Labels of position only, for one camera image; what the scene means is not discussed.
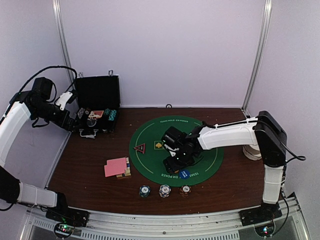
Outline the blue small blind button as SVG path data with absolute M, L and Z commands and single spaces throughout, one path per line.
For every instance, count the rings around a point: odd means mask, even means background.
M 179 177 L 183 180 L 188 179 L 190 177 L 190 171 L 188 169 L 182 169 L 178 173 Z

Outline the blue beige 10 chip stack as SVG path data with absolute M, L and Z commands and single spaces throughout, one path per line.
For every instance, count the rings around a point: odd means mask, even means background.
M 161 198 L 167 198 L 171 193 L 171 187 L 167 184 L 163 184 L 159 187 L 158 193 Z

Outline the red triangle marker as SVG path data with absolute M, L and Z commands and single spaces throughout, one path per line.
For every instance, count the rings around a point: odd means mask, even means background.
M 140 145 L 135 146 L 133 149 L 134 149 L 136 152 L 145 154 L 145 152 L 146 152 L 146 144 L 145 144 L 145 143 L 142 143 L 142 144 L 140 144 Z

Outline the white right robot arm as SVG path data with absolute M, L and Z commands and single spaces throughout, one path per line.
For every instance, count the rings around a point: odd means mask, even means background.
M 186 133 L 171 126 L 161 138 L 169 156 L 163 161 L 168 173 L 173 174 L 195 163 L 203 151 L 220 147 L 242 146 L 243 154 L 252 161 L 262 160 L 264 189 L 262 204 L 256 210 L 259 220 L 266 221 L 276 212 L 281 189 L 286 179 L 286 167 L 292 160 L 305 161 L 287 146 L 287 133 L 268 111 L 245 120 L 209 125 L 203 122 Z

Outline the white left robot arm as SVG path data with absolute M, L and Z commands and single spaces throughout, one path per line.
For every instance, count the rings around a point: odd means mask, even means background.
M 39 70 L 22 85 L 9 101 L 0 120 L 0 198 L 10 207 L 22 204 L 47 209 L 61 222 L 67 222 L 72 218 L 72 210 L 63 193 L 23 183 L 5 169 L 12 144 L 28 120 L 33 121 L 33 128 L 39 128 L 37 122 L 43 119 L 46 126 L 54 123 L 68 132 L 76 129 L 76 120 L 70 117 L 66 109 L 66 105 L 77 98 L 76 90 L 69 85 L 60 96 L 50 99 L 56 85 L 46 77 L 39 77 L 39 74 L 50 68 L 48 66 Z

